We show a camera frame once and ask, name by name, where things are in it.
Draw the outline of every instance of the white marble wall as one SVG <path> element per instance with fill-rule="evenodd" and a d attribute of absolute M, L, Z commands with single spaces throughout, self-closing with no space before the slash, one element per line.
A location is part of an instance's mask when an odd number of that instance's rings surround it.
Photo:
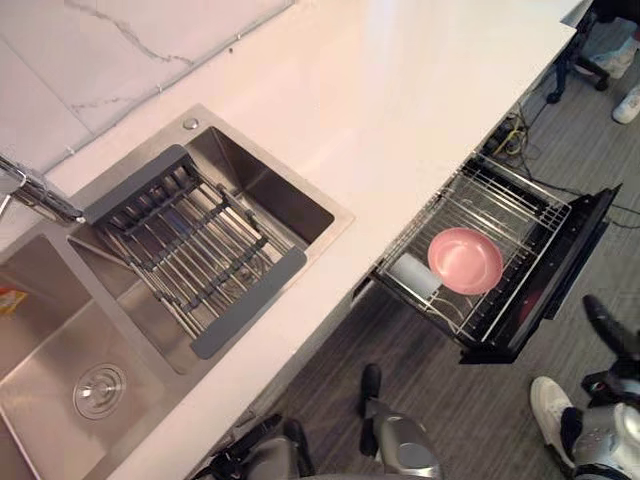
<path fill-rule="evenodd" d="M 288 0 L 0 0 L 0 152 L 40 170 Z"/>

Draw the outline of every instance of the drain strainer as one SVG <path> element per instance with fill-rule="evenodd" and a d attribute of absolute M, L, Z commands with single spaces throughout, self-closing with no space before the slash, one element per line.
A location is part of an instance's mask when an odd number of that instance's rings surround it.
<path fill-rule="evenodd" d="M 83 417 L 99 420 L 113 413 L 122 400 L 126 385 L 120 368 L 110 363 L 96 365 L 76 383 L 73 403 Z"/>

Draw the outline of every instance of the double sink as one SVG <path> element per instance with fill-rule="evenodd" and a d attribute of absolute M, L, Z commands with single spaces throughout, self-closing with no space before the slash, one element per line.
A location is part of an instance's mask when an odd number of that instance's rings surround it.
<path fill-rule="evenodd" d="M 202 106 L 73 202 L 91 205 L 174 144 L 305 252 L 305 267 L 279 295 L 352 220 Z M 41 222 L 2 252 L 0 263 L 0 286 L 27 293 L 0 318 L 0 463 L 11 478 L 107 477 L 251 327 L 200 359 L 169 311 L 88 225 Z"/>

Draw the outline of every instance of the white countertop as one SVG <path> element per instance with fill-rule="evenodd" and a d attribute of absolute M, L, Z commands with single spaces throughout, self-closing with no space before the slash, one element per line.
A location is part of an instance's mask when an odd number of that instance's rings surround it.
<path fill-rule="evenodd" d="M 300 1 L 51 172 L 73 194 L 201 103 L 355 216 L 111 478 L 200 461 L 553 60 L 576 3 Z M 9 215 L 0 248 L 35 218 Z"/>

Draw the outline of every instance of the pink plate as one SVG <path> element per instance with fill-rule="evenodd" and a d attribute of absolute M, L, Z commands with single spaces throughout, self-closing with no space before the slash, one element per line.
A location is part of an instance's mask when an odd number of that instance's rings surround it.
<path fill-rule="evenodd" d="M 502 277 L 502 255 L 495 243 L 470 228 L 449 228 L 429 245 L 429 268 L 456 293 L 479 295 Z"/>

